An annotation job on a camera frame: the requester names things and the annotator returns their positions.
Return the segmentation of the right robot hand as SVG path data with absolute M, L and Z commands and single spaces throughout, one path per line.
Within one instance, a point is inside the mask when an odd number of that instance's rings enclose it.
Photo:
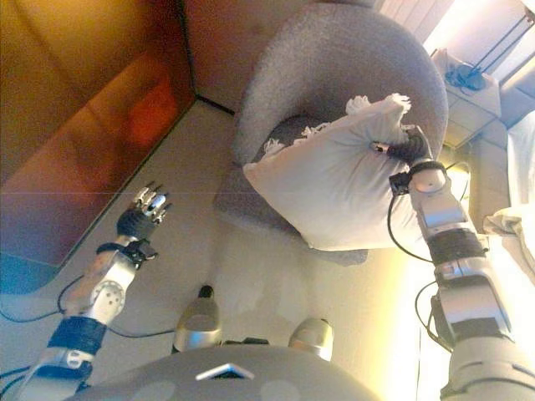
M 435 159 L 430 143 L 419 125 L 403 125 L 401 130 L 407 135 L 406 142 L 393 145 L 373 141 L 369 147 L 391 159 L 403 161 L 410 167 Z

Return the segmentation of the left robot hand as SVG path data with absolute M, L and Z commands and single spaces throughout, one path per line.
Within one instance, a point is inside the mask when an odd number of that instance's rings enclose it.
M 162 185 L 151 181 L 135 193 L 116 223 L 118 236 L 140 241 L 152 235 L 172 207 L 170 194 L 162 192 L 161 188 Z

